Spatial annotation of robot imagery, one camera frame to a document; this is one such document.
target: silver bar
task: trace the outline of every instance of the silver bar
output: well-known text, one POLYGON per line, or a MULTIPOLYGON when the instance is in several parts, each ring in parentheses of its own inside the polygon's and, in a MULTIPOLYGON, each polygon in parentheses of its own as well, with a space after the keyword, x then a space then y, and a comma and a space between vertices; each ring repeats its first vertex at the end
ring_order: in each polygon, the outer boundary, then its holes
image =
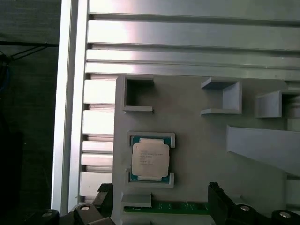
POLYGON ((81 164, 90 166, 112 167, 113 155, 83 153, 81 164))
POLYGON ((85 166, 85 171, 86 172, 97 172, 97 173, 112 173, 113 168, 87 165, 87 166, 85 166))
POLYGON ((199 66, 300 69, 300 59, 295 57, 274 57, 229 53, 213 54, 194 52, 154 52, 94 49, 87 50, 86 55, 87 61, 89 62, 157 63, 175 65, 184 64, 199 66))
POLYGON ((114 105, 116 80, 85 80, 84 103, 114 105))
POLYGON ((281 69, 256 69, 209 67, 189 65, 163 65, 163 64, 120 64, 120 63, 95 63, 88 62, 86 73, 99 74, 139 74, 139 75, 178 75, 178 76, 211 76, 234 77, 252 79, 276 79, 300 81, 298 70, 281 69))
POLYGON ((299 37, 300 29, 295 27, 88 21, 89 43, 300 50, 299 37))
POLYGON ((71 210, 80 201, 79 178, 80 178, 80 152, 82 144, 82 120, 83 120, 83 84, 84 84, 84 64, 86 53, 86 36, 88 20, 88 0, 79 0, 76 59, 74 73, 74 94, 73 94, 73 115, 71 133, 71 157, 70 161, 70 181, 69 181, 69 203, 71 210))
POLYGON ((86 139, 92 142, 113 142, 113 135, 87 135, 86 139))
POLYGON ((91 80, 116 80, 118 75, 106 75, 106 74, 90 74, 91 80))
POLYGON ((98 188, 103 183, 111 183, 113 174, 107 172, 81 172, 80 196, 97 195, 98 188))
POLYGON ((51 193, 51 209, 61 215, 68 213, 77 7, 76 0, 61 2, 51 193))
POLYGON ((83 141, 82 151, 87 153, 113 153, 113 142, 83 141))
POLYGON ((90 0, 90 13, 299 20, 297 0, 90 0))
POLYGON ((83 112, 84 134, 113 135, 114 109, 85 110, 83 112))
POLYGON ((300 206, 300 180, 286 181, 286 204, 300 206))

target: metal bolt head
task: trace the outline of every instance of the metal bolt head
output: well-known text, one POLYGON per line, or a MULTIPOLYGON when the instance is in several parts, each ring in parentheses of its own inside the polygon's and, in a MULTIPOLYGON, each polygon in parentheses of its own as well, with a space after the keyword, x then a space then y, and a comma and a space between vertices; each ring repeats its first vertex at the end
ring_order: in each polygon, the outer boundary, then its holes
POLYGON ((242 205, 242 206, 240 207, 240 209, 243 210, 243 211, 245 211, 245 212, 250 211, 250 208, 249 208, 248 206, 246 206, 246 205, 242 205))
POLYGON ((89 206, 83 206, 82 208, 81 208, 81 210, 83 210, 83 211, 85 211, 85 210, 89 210, 89 206))
POLYGON ((284 218, 290 218, 291 217, 291 215, 289 214, 289 213, 287 213, 287 212, 280 212, 279 213, 282 217, 284 217, 284 218))
POLYGON ((47 213, 44 213, 44 214, 42 215, 42 217, 49 217, 49 216, 51 216, 51 215, 52 215, 51 212, 47 212, 47 213))

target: green pcb edge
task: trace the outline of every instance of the green pcb edge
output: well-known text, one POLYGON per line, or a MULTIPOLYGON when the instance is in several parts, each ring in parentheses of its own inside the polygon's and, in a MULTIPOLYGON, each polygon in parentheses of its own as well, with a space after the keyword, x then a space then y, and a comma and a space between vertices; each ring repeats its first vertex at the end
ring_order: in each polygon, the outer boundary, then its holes
POLYGON ((124 212, 209 215, 207 202, 170 202, 152 200, 152 207, 124 207, 124 212))

